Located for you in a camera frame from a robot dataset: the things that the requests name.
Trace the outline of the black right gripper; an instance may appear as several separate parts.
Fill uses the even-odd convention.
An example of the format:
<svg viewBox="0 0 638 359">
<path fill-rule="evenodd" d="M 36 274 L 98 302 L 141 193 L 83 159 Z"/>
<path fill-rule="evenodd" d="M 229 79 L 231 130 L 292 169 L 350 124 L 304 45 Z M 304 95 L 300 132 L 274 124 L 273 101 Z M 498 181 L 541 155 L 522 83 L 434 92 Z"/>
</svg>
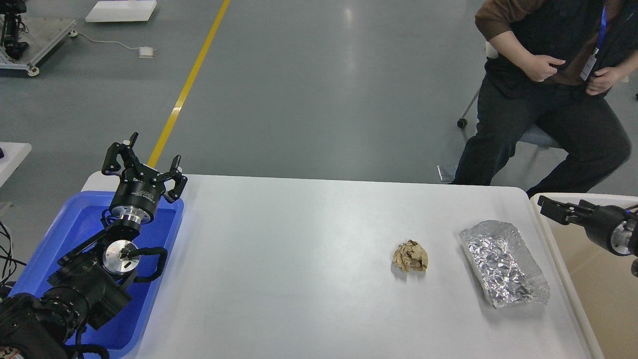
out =
<svg viewBox="0 0 638 359">
<path fill-rule="evenodd" d="M 540 214 L 561 225 L 576 223 L 587 237 L 614 255 L 637 255 L 637 214 L 619 206 L 600 206 L 581 199 L 563 203 L 541 195 Z"/>
</svg>

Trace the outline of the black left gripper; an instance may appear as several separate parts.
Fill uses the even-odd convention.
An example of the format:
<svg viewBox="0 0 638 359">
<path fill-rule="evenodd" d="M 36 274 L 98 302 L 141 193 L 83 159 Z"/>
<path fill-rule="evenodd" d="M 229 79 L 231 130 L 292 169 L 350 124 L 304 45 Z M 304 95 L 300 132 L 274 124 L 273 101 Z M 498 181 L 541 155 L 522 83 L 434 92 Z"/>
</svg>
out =
<svg viewBox="0 0 638 359">
<path fill-rule="evenodd" d="M 120 216 L 134 207 L 144 212 L 142 218 L 154 218 L 161 197 L 174 203 L 182 195 L 188 179 L 182 173 L 180 155 L 175 155 L 165 173 L 143 170 L 134 152 L 138 136 L 139 133 L 133 133 L 127 141 L 114 142 L 107 149 L 102 174 L 120 177 L 109 210 L 114 216 Z"/>
</svg>

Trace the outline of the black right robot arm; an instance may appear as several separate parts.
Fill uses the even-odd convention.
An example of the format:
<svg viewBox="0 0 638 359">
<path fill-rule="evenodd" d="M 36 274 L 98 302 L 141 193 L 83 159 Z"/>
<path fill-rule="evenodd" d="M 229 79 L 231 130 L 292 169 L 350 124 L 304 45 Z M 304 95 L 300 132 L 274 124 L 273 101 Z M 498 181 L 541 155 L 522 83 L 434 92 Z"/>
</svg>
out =
<svg viewBox="0 0 638 359">
<path fill-rule="evenodd" d="M 617 256 L 638 256 L 637 206 L 601 206 L 586 200 L 564 203 L 541 195 L 540 214 L 560 225 L 575 224 L 584 228 L 594 244 Z"/>
</svg>

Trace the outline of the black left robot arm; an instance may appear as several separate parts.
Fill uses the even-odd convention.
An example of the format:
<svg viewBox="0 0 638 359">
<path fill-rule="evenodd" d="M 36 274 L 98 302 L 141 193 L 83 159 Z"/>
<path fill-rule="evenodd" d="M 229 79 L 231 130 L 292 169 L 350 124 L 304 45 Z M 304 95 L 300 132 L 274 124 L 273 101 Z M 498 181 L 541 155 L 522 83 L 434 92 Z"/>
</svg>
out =
<svg viewBox="0 0 638 359">
<path fill-rule="evenodd" d="M 179 200 L 187 177 L 181 156 L 160 173 L 139 161 L 134 152 L 138 134 L 107 149 L 102 174 L 119 178 L 110 206 L 102 213 L 103 229 L 58 261 L 41 296 L 17 293 L 1 302 L 1 352 L 16 359 L 82 359 L 109 351 L 85 345 L 87 327 L 97 330 L 132 300 L 130 284 L 151 283 L 161 277 L 168 259 L 164 247 L 138 247 L 142 226 L 154 220 L 161 199 Z"/>
</svg>

